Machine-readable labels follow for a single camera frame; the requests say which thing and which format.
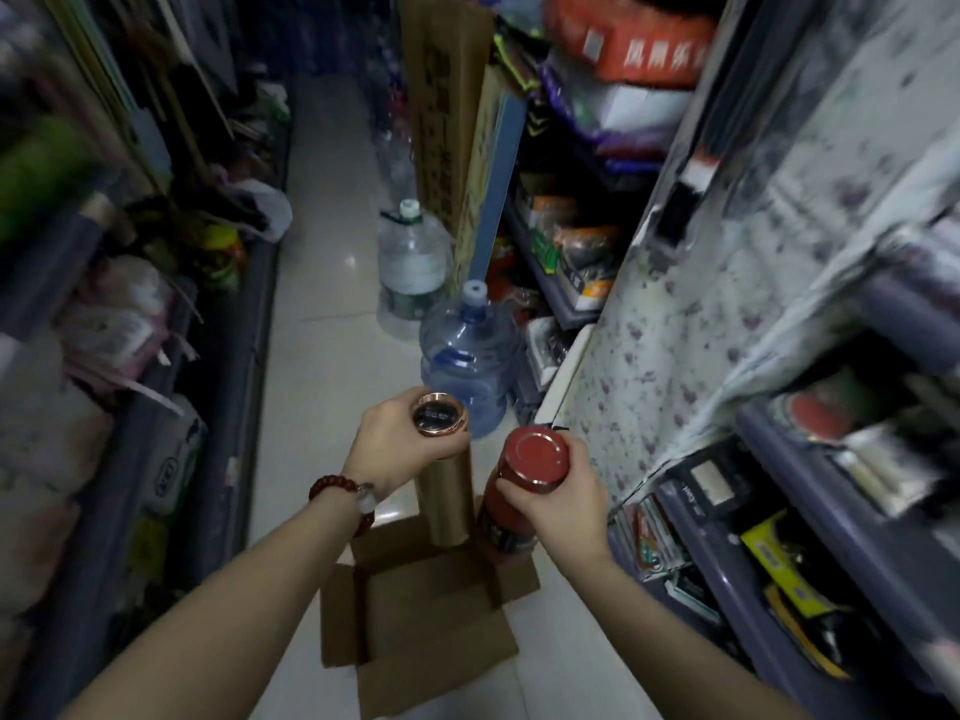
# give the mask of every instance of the white tile floor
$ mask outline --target white tile floor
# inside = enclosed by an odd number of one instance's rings
[[[340,77],[297,82],[288,192],[294,226],[280,251],[249,537],[304,504],[306,485],[340,468],[363,410],[420,382],[415,342],[384,333],[376,315],[377,205],[383,190],[364,102]],[[474,442],[479,492],[507,433],[508,413]],[[407,485],[377,512],[414,513]],[[652,703],[541,548],[542,589],[507,606],[520,652],[474,683],[405,713],[409,720],[657,718]],[[307,611],[260,701],[256,720],[354,720],[356,673],[320,664],[318,601]]]

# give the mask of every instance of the white cap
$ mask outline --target white cap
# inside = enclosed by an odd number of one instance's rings
[[[421,216],[420,203],[416,199],[403,199],[400,202],[400,216],[404,220],[415,220]]]
[[[467,280],[463,283],[463,304],[487,305],[487,283],[483,280]]]

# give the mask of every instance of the bottle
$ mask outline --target bottle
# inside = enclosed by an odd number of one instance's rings
[[[416,199],[403,199],[399,214],[381,212],[379,224],[377,259],[387,309],[419,321],[443,298],[453,262],[450,235]]]
[[[426,437],[443,437],[467,429],[467,410],[448,393],[428,393],[411,409],[416,430]],[[437,459],[414,478],[416,502],[426,519],[430,543],[440,548],[465,544],[474,526],[474,467],[471,446]]]
[[[493,432],[507,411],[507,389],[521,350],[513,314],[487,302],[482,280],[467,280],[460,298],[427,313],[419,342],[423,383],[460,399],[474,439]]]
[[[526,556],[537,544],[537,533],[523,514],[497,488],[499,478],[523,490],[553,493],[570,472],[570,449],[559,432],[536,425],[517,427],[504,442],[503,452],[486,481],[483,505],[477,515],[477,548],[493,564],[507,564]]]

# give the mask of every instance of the gold bottle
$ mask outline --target gold bottle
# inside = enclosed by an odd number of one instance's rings
[[[428,393],[416,400],[411,417],[425,437],[444,437],[468,428],[467,409],[448,393]],[[430,529],[430,543],[441,548],[465,544],[474,526],[474,468],[471,446],[438,459],[414,479],[420,514]]]

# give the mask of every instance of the thermos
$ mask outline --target thermos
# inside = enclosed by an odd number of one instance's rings
[[[428,393],[416,400],[411,417],[425,437],[443,437],[468,427],[467,409],[448,393]],[[438,459],[414,478],[416,501],[426,518],[430,543],[441,548],[465,544],[474,528],[474,468],[471,447]]]
[[[525,491],[546,495],[564,482],[568,472],[570,449],[559,432],[539,426],[517,427],[510,432],[486,481],[477,516],[480,552],[495,564],[506,564],[530,553],[537,544],[533,525],[497,488],[499,478]]]

